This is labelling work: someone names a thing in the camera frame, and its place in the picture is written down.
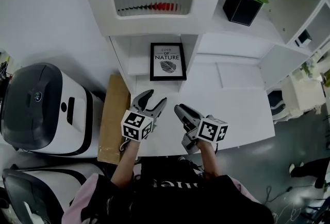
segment black lid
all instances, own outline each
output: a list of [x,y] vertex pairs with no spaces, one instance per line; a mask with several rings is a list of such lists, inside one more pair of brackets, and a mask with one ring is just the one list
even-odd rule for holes
[[62,73],[51,64],[34,64],[15,72],[1,113],[1,133],[14,147],[38,150],[55,136],[62,96]]
[[10,203],[20,221],[33,224],[24,202],[44,223],[61,223],[63,209],[51,188],[40,179],[11,169],[3,171]]

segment white shoe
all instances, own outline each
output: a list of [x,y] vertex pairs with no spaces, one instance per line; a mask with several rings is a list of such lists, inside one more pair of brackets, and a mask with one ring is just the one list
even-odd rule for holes
[[292,170],[294,170],[294,168],[295,168],[294,164],[291,164],[290,167],[289,167],[289,173],[291,173]]

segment flower pot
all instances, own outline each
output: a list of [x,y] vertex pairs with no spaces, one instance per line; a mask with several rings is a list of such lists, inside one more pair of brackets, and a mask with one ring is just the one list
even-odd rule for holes
[[261,7],[256,0],[226,0],[223,10],[229,21],[250,26]]

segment qr-like marker cube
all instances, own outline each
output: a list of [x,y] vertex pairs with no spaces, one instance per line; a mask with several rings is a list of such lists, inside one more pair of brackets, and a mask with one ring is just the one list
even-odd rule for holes
[[203,118],[198,127],[196,137],[210,143],[216,143],[225,138],[228,123],[216,118]]
[[126,110],[121,121],[122,135],[140,142],[153,130],[154,119]]

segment black t-shirt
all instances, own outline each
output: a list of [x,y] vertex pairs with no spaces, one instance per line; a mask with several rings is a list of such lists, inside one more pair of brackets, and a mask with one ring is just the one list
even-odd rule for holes
[[270,210],[242,195],[229,176],[206,181],[189,161],[165,165],[142,164],[141,178],[125,189],[99,178],[82,220],[216,221],[218,223],[274,223]]

